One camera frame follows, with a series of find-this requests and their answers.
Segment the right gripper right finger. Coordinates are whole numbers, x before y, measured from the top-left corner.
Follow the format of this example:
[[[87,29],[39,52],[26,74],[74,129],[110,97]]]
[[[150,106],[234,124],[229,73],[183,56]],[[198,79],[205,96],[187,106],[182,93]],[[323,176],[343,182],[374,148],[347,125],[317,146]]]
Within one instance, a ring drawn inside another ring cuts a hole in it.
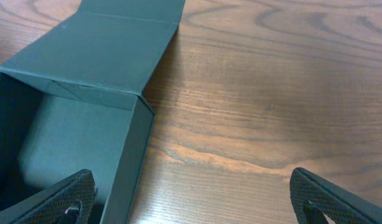
[[[292,171],[289,188],[299,223],[382,223],[381,207],[304,168]]]

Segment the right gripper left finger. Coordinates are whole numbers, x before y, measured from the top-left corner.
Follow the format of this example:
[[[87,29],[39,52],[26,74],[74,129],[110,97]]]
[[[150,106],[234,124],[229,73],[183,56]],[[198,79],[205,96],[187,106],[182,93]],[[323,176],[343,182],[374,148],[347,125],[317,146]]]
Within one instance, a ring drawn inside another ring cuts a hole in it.
[[[0,224],[87,223],[95,201],[95,181],[82,169],[30,197],[14,203],[17,192],[0,196]]]

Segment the dark green gift box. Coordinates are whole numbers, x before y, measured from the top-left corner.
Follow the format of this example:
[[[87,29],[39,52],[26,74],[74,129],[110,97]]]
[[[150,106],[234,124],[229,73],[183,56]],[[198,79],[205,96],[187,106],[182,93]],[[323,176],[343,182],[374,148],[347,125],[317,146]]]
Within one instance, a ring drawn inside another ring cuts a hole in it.
[[[143,91],[183,1],[82,1],[0,64],[0,196],[20,202],[82,169],[87,223],[126,223],[154,122]]]

